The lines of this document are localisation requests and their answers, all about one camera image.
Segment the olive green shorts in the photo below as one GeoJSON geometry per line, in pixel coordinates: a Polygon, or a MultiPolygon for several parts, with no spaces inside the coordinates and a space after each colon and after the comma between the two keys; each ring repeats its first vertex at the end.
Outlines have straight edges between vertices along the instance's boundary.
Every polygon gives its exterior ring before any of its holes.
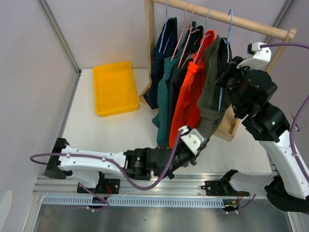
{"type": "Polygon", "coordinates": [[[227,50],[225,39],[220,36],[217,36],[203,53],[206,81],[197,101],[200,111],[197,129],[207,140],[219,128],[225,112],[231,104],[227,90],[224,88],[220,91],[220,87],[215,84],[218,76],[222,74],[219,63],[226,63],[228,55],[232,55],[232,53],[227,50]]]}

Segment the orange mesh shorts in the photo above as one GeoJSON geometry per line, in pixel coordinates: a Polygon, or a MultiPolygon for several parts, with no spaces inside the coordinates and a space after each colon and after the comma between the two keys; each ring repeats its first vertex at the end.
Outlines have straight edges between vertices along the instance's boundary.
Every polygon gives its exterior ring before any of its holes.
{"type": "Polygon", "coordinates": [[[202,52],[210,46],[214,40],[215,31],[208,30],[200,52],[196,52],[193,55],[193,60],[196,59],[197,61],[192,60],[188,64],[171,122],[169,147],[173,147],[179,128],[183,126],[195,128],[198,124],[200,111],[197,107],[197,100],[201,95],[206,81],[202,52]]]}

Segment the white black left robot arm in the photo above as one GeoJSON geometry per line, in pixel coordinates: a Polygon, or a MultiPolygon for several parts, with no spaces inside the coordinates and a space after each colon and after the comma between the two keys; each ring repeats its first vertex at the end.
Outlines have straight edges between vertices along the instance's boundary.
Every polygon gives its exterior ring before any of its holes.
{"type": "Polygon", "coordinates": [[[100,193],[105,187],[101,175],[114,174],[124,176],[139,190],[150,190],[166,177],[173,179],[178,168],[195,165],[207,143],[207,140],[197,138],[188,142],[182,136],[175,148],[163,146],[104,153],[80,150],[72,147],[66,139],[57,138],[44,176],[53,179],[69,177],[93,193],[100,193]]]}

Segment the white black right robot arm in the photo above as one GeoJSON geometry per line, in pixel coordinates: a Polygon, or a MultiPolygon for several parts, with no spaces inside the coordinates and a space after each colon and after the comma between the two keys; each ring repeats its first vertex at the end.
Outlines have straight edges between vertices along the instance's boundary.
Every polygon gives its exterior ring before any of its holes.
{"type": "Polygon", "coordinates": [[[302,157],[293,142],[293,129],[283,111],[269,99],[277,90],[270,75],[262,70],[241,66],[242,58],[235,57],[226,64],[206,63],[206,88],[223,88],[236,118],[265,149],[278,174],[261,177],[246,175],[237,170],[227,172],[220,183],[221,191],[235,191],[266,196],[279,210],[308,213],[309,177],[302,157]]]}

